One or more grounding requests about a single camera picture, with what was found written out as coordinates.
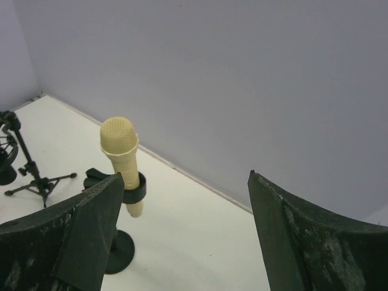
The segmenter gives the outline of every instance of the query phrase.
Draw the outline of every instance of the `white object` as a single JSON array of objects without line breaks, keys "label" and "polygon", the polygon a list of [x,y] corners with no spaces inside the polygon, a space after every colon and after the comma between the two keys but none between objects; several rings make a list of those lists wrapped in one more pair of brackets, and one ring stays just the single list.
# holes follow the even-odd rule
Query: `white object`
[{"label": "white object", "polygon": [[[132,123],[124,117],[109,118],[100,129],[101,150],[112,162],[116,173],[120,172],[126,190],[136,189],[140,185],[136,151],[139,138]],[[132,217],[140,217],[143,201],[126,204]]]},{"label": "white object", "polygon": [[[56,186],[48,206],[80,193],[89,168],[112,171],[112,163],[101,153],[100,124],[48,96],[16,114],[42,176],[78,173],[77,178]],[[102,291],[270,290],[251,214],[141,146],[136,158],[147,178],[147,207],[138,219],[128,219],[123,205],[117,223],[133,238],[135,257],[123,272],[104,277]],[[13,166],[17,169],[25,163],[18,155]],[[42,209],[41,197],[28,191],[12,197],[1,194],[30,180],[30,176],[18,176],[14,183],[0,187],[0,223]]]}]

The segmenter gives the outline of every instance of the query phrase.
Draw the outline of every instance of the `beige microphone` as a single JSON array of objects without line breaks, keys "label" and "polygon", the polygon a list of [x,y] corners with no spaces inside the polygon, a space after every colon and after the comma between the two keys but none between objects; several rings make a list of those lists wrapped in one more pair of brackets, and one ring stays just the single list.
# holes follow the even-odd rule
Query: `beige microphone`
[{"label": "beige microphone", "polygon": [[[112,162],[116,173],[120,172],[126,190],[140,185],[136,151],[139,145],[138,134],[132,123],[124,117],[109,118],[100,129],[101,150]],[[126,204],[132,217],[141,216],[143,201]]]}]

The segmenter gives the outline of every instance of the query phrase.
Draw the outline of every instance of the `table surface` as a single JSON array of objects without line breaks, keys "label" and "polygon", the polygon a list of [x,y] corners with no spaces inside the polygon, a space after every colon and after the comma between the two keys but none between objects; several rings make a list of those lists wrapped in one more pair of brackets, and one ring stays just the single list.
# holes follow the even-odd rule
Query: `table surface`
[{"label": "table surface", "polygon": [[[48,206],[80,193],[87,169],[113,173],[99,147],[99,124],[50,96],[16,114],[42,177],[78,173],[58,184]],[[106,275],[102,290],[270,290],[250,213],[142,150],[137,159],[147,177],[144,211],[132,218],[122,205],[117,223],[135,241],[135,257],[123,272]],[[19,153],[13,166],[25,163]],[[19,175],[0,191],[31,180]],[[0,223],[41,209],[42,199],[27,190],[0,195]]]}]

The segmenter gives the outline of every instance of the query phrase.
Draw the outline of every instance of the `tripod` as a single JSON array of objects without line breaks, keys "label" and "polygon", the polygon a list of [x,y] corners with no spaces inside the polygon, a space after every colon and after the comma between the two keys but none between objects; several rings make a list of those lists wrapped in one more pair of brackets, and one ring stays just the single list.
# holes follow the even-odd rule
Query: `tripod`
[{"label": "tripod", "polygon": [[47,198],[49,197],[49,194],[52,193],[54,188],[58,185],[60,180],[67,179],[67,178],[75,178],[77,177],[77,173],[71,173],[69,175],[60,176],[57,178],[50,178],[50,179],[42,178],[39,175],[38,166],[31,159],[30,153],[28,152],[27,146],[25,145],[23,137],[20,133],[21,123],[18,117],[16,116],[16,114],[14,112],[2,112],[0,120],[2,123],[6,124],[5,132],[7,132],[7,130],[11,130],[15,133],[16,139],[18,140],[22,148],[23,154],[27,160],[26,165],[24,167],[21,167],[18,170],[19,173],[22,176],[26,176],[28,173],[30,173],[34,177],[34,180],[30,184],[19,187],[14,190],[6,191],[4,194],[6,196],[12,196],[16,192],[20,192],[22,190],[28,190],[30,192],[33,192],[41,196],[43,198],[44,208],[46,208]]}]

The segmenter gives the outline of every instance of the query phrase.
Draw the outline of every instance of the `black ring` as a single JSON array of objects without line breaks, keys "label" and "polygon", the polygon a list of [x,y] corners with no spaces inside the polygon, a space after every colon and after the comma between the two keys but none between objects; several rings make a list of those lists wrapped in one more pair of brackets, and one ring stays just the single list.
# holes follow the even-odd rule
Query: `black ring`
[{"label": "black ring", "polygon": [[145,176],[139,172],[139,180],[140,185],[136,189],[124,190],[124,194],[122,196],[122,203],[124,204],[136,204],[143,200],[146,196],[146,184],[147,180]]}]

